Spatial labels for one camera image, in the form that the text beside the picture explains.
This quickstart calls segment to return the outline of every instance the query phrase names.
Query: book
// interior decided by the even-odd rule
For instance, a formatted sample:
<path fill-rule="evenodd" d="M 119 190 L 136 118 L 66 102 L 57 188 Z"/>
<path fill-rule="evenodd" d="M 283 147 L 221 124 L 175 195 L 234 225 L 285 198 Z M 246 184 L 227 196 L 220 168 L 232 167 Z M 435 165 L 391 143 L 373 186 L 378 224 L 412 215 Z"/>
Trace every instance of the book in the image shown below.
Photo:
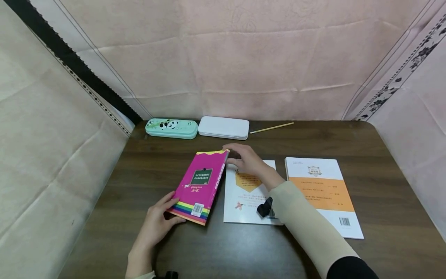
<path fill-rule="evenodd" d="M 288 180 L 342 237 L 364 239 L 338 161 L 287 157 L 285 167 Z"/>
<path fill-rule="evenodd" d="M 204 226 L 228 155 L 229 150 L 197 152 L 173 196 L 180 200 L 167 212 Z"/>
<path fill-rule="evenodd" d="M 264 160 L 264 162 L 276 169 L 275 161 Z M 238 171 L 235 165 L 227 165 L 223 222 L 282 225 L 274 216 L 273 210 L 265 218 L 257 212 L 257 207 L 263 204 L 267 197 L 268 190 L 260 179 Z"/>

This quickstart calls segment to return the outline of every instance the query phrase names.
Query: hand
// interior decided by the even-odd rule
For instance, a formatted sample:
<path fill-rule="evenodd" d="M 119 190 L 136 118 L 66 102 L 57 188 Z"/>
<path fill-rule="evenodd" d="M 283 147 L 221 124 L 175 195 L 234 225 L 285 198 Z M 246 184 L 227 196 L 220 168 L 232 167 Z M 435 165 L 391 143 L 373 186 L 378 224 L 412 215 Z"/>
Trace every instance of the hand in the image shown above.
<path fill-rule="evenodd" d="M 179 201 L 179 198 L 171 200 L 174 194 L 175 192 L 170 192 L 149 208 L 132 250 L 151 250 L 174 225 L 186 222 L 180 217 L 169 220 L 164 218 L 164 212 Z"/>
<path fill-rule="evenodd" d="M 223 146 L 223 150 L 225 149 L 231 149 L 240 154 L 241 159 L 228 158 L 227 163 L 236 165 L 242 172 L 259 177 L 260 174 L 270 168 L 250 146 L 230 143 Z"/>
<path fill-rule="evenodd" d="M 268 191 L 285 182 L 280 174 L 274 168 L 263 162 L 250 146 L 230 143 L 223 146 L 223 150 L 225 149 L 234 150 L 241 156 L 241 159 L 228 158 L 227 163 L 236 165 L 242 172 L 260 178 Z"/>
<path fill-rule="evenodd" d="M 144 223 L 136 237 L 132 250 L 128 254 L 128 265 L 125 273 L 126 279 L 133 279 L 152 272 L 152 251 L 158 242 L 166 236 L 170 229 L 178 224 L 186 222 L 180 217 L 166 220 L 164 212 L 178 202 L 178 198 L 172 200 L 175 192 L 170 192 L 151 206 L 147 211 Z"/>

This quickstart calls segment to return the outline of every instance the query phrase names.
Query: wrinkled fabric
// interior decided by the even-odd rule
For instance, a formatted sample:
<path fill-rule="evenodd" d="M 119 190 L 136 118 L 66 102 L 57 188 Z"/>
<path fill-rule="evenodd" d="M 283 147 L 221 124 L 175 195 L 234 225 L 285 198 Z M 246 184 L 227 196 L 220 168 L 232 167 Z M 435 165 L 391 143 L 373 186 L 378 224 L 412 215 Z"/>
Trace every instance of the wrinkled fabric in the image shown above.
<path fill-rule="evenodd" d="M 339 120 L 428 1 L 60 0 L 60 5 L 92 41 L 75 51 L 90 66 L 86 57 L 100 52 L 134 96 L 120 94 L 129 104 L 137 98 L 154 117 Z M 51 17 L 37 2 L 31 0 Z M 70 23 L 50 22 L 67 41 L 63 25 Z"/>
<path fill-rule="evenodd" d="M 56 278 L 128 137 L 3 1 L 0 24 L 0 274 Z"/>
<path fill-rule="evenodd" d="M 446 42 L 370 119 L 446 241 Z"/>

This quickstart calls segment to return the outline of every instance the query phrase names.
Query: orange book cover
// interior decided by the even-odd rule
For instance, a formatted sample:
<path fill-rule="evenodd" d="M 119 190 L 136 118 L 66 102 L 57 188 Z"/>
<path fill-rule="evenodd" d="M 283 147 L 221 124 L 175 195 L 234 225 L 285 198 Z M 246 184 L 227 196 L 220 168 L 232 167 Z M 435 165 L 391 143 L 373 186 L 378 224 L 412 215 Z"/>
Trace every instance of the orange book cover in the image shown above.
<path fill-rule="evenodd" d="M 345 238 L 364 239 L 353 203 L 334 159 L 285 159 L 288 180 Z"/>

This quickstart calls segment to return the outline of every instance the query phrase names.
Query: beige sleeve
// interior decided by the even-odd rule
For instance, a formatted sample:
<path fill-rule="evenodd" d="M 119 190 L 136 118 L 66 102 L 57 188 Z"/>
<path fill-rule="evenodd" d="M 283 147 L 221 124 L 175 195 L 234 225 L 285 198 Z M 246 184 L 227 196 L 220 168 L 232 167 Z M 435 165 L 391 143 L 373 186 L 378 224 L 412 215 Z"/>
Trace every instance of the beige sleeve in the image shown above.
<path fill-rule="evenodd" d="M 286 181 L 269 193 L 276 217 L 285 224 L 325 279 L 331 265 L 346 256 L 358 257 L 338 231 Z"/>
<path fill-rule="evenodd" d="M 140 277 L 137 277 L 135 279 L 153 279 L 153 278 L 155 278 L 155 271 L 141 275 Z"/>

